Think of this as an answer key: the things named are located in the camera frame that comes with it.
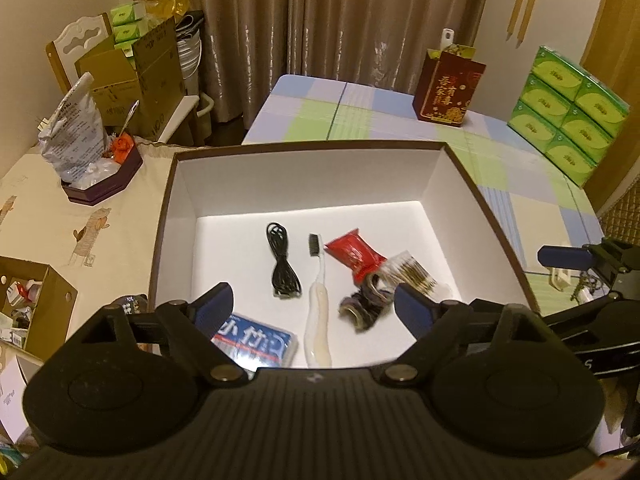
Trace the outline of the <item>small brown clutter box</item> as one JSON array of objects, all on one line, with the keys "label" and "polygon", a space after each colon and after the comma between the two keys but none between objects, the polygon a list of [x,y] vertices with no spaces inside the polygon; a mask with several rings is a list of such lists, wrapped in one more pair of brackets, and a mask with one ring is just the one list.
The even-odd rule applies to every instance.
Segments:
[{"label": "small brown clutter box", "polygon": [[1,257],[1,333],[45,361],[64,344],[77,290],[48,264]]}]

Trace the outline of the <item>blue tissue packet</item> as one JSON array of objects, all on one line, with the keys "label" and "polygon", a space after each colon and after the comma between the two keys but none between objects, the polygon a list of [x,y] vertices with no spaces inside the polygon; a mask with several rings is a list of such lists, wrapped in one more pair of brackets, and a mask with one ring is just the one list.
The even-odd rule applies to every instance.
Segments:
[{"label": "blue tissue packet", "polygon": [[250,374],[258,368],[289,367],[297,350],[294,334],[236,314],[222,323],[212,343]]}]

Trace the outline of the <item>cotton swab pack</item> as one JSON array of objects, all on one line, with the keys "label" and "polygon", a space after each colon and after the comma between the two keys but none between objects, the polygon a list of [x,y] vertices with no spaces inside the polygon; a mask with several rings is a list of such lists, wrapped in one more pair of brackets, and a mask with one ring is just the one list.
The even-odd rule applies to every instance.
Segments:
[{"label": "cotton swab pack", "polygon": [[450,287],[436,281],[410,252],[401,252],[384,261],[378,267],[378,274],[388,286],[407,284],[434,301],[454,296]]}]

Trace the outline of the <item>red snack packet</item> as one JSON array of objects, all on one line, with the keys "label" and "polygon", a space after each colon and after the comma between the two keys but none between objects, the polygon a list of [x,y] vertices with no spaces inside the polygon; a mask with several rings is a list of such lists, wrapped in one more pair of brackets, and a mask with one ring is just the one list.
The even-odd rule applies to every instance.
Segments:
[{"label": "red snack packet", "polygon": [[331,240],[324,248],[331,257],[352,271],[352,279],[357,286],[386,261],[360,236],[358,229]]}]

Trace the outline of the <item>cartoon print table cover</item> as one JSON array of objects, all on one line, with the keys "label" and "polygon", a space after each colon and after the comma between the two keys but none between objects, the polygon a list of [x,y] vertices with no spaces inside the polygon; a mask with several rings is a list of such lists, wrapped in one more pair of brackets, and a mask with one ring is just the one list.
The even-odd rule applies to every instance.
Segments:
[{"label": "cartoon print table cover", "polygon": [[1,222],[1,253],[47,263],[77,290],[67,333],[99,307],[149,290],[160,208],[173,146],[141,142],[143,164],[128,186],[94,207],[71,203],[36,148],[1,179],[14,203]]}]

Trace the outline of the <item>white toothbrush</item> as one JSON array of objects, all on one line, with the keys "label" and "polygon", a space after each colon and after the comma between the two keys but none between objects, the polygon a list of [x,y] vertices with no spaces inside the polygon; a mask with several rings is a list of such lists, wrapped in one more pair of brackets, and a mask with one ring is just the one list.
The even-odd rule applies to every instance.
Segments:
[{"label": "white toothbrush", "polygon": [[308,237],[309,253],[317,258],[319,267],[316,279],[308,292],[309,311],[304,333],[305,358],[309,368],[331,368],[329,348],[329,294],[326,288],[326,262],[322,238],[319,234]]}]

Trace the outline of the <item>large brown white box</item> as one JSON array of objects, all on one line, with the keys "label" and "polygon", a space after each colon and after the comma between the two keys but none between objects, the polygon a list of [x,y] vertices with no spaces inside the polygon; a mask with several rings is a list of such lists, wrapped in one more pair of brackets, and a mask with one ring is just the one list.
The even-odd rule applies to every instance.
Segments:
[{"label": "large brown white box", "polygon": [[219,283],[234,310],[308,342],[314,283],[336,367],[387,361],[411,334],[392,309],[358,330],[341,301],[352,268],[326,245],[355,234],[385,258],[410,255],[440,299],[535,307],[521,263],[454,150],[432,141],[326,141],[211,148],[174,157],[158,224],[150,304]]}]

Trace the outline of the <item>green tissue box stack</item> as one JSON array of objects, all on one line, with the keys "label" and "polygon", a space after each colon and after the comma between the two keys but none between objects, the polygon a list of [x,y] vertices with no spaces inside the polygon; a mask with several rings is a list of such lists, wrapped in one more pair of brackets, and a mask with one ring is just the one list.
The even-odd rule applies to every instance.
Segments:
[{"label": "green tissue box stack", "polygon": [[508,126],[581,188],[629,113],[629,104],[588,70],[541,46]]}]

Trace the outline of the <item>dark octagonal tray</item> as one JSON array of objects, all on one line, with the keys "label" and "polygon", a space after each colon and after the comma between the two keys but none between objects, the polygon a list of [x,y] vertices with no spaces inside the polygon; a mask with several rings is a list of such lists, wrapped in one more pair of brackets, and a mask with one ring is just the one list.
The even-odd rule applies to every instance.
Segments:
[{"label": "dark octagonal tray", "polygon": [[90,186],[90,188],[86,190],[72,188],[68,183],[62,181],[62,189],[70,202],[86,206],[96,206],[107,198],[122,192],[142,165],[142,157],[137,145],[134,145],[119,170],[108,178]]}]

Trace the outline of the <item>red gift bag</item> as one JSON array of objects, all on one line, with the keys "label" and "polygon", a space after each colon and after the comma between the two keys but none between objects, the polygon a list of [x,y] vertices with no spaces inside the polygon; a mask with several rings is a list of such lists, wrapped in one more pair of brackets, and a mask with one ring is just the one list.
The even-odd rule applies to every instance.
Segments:
[{"label": "red gift bag", "polygon": [[412,107],[422,122],[461,127],[486,65],[473,60],[475,49],[452,44],[428,49]]}]

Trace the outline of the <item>white shoehorn in bag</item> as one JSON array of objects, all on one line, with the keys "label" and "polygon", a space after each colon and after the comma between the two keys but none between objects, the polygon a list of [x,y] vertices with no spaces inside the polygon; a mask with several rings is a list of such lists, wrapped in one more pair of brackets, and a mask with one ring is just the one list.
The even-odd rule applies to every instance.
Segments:
[{"label": "white shoehorn in bag", "polygon": [[442,36],[440,36],[439,49],[445,50],[454,43],[454,30],[451,28],[444,28],[442,30]]}]

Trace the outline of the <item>open cardboard box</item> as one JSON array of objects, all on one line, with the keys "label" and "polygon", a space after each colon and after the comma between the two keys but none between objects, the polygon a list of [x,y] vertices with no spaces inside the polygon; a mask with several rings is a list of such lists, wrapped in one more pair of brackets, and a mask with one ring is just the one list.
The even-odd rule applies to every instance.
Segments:
[{"label": "open cardboard box", "polygon": [[107,127],[157,140],[186,95],[175,21],[163,21],[131,46],[132,58],[107,37],[76,62],[93,76],[91,92]]}]

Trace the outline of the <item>brown curtain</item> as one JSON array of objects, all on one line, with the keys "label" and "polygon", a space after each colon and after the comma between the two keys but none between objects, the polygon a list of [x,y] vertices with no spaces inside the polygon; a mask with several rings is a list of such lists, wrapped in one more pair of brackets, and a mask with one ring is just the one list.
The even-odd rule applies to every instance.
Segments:
[{"label": "brown curtain", "polygon": [[413,92],[444,29],[472,44],[486,0],[188,0],[218,122],[252,122],[285,74]]}]

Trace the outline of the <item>white wooden chair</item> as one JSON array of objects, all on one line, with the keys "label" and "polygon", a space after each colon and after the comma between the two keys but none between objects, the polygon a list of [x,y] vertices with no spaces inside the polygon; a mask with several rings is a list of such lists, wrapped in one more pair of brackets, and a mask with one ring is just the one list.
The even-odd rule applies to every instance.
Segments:
[{"label": "white wooden chair", "polygon": [[107,13],[83,16],[66,25],[58,38],[46,45],[51,70],[63,94],[78,81],[76,62],[111,34]]}]

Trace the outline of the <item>green tissue packs on chair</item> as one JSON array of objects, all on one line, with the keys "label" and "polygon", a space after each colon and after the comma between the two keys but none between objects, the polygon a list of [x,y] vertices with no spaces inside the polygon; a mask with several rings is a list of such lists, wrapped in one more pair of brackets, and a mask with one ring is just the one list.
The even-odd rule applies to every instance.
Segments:
[{"label": "green tissue packs on chair", "polygon": [[126,58],[132,58],[132,46],[150,30],[144,2],[134,1],[114,8],[110,19],[115,48],[122,50]]}]

